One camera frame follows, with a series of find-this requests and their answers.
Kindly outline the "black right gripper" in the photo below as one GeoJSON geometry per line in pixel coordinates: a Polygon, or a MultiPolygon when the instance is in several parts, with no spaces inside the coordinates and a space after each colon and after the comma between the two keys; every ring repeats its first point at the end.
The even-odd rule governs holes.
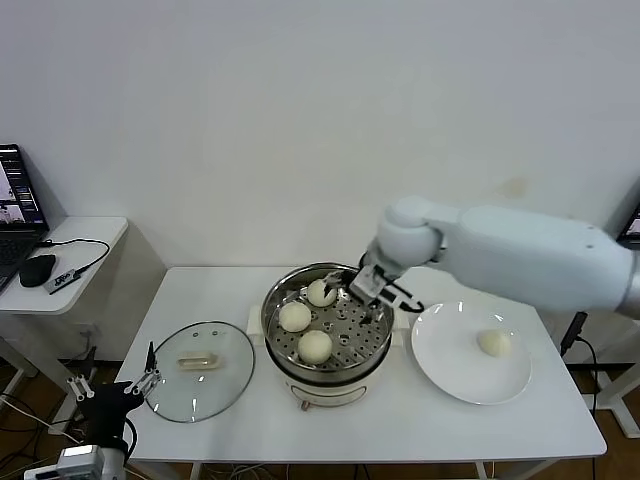
{"type": "MultiPolygon", "coordinates": [[[[393,281],[388,280],[384,274],[384,271],[380,267],[374,267],[372,270],[373,275],[373,291],[375,298],[384,303],[396,303],[399,298],[397,289],[393,281]]],[[[328,273],[323,279],[324,296],[327,297],[332,290],[339,290],[344,288],[346,291],[351,291],[351,284],[356,277],[354,271],[332,271],[328,273]]],[[[379,322],[384,317],[386,306],[380,302],[372,302],[365,305],[362,309],[362,324],[370,325],[372,323],[379,322]]]]}

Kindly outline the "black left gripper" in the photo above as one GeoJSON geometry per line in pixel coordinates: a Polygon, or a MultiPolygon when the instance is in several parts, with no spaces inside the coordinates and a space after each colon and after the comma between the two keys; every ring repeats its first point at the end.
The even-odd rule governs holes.
{"type": "Polygon", "coordinates": [[[67,378],[67,384],[77,400],[82,401],[82,414],[87,421],[85,442],[101,448],[127,450],[124,441],[125,420],[128,413],[143,404],[143,397],[151,393],[162,380],[158,369],[154,343],[147,350],[142,376],[131,381],[100,384],[91,387],[96,348],[90,347],[81,360],[79,370],[67,378]]]}

